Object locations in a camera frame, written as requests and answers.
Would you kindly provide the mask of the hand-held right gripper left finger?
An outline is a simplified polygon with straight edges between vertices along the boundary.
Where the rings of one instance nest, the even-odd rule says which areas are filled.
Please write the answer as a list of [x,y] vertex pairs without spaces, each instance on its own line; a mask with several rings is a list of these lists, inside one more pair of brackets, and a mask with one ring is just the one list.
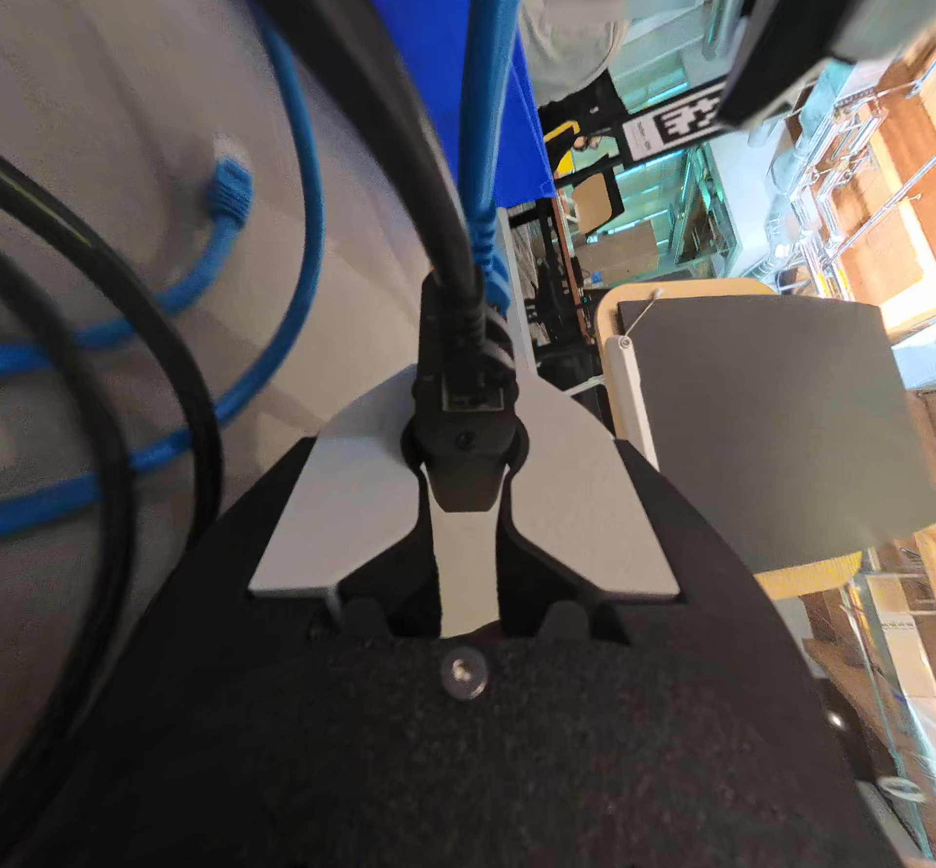
[[408,433],[415,368],[336,414],[312,450],[249,582],[263,598],[323,601],[342,621],[376,604],[392,634],[438,638],[429,493]]

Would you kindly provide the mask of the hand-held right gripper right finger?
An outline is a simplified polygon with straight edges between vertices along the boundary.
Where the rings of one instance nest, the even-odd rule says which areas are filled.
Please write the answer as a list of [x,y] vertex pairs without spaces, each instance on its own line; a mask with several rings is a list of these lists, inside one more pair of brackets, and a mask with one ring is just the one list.
[[556,603],[669,605],[680,585],[612,433],[538,375],[519,373],[516,456],[496,524],[500,626],[531,638]]

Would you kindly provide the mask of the black ethernet adapter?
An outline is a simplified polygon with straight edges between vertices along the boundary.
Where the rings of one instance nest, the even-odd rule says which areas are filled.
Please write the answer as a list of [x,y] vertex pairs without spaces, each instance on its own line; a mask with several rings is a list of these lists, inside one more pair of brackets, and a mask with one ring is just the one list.
[[439,506],[489,511],[518,461],[523,428],[506,321],[479,297],[462,307],[435,275],[420,292],[413,416],[404,448],[423,465]]

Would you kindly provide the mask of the blue plastic bin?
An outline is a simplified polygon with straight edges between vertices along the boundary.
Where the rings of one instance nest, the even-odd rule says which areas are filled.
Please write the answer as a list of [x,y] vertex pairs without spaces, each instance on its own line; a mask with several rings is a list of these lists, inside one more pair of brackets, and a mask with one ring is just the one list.
[[[470,0],[371,0],[421,93],[453,175],[458,172],[462,69]],[[554,194],[528,66],[516,41],[494,180],[497,206]]]

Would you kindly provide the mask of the person's left forearm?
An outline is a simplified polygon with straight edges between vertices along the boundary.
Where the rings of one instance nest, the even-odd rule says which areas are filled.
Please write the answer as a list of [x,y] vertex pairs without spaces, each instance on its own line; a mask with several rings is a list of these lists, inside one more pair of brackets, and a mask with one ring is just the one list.
[[629,19],[581,25],[553,21],[545,0],[521,0],[519,36],[537,108],[592,84],[621,50]]

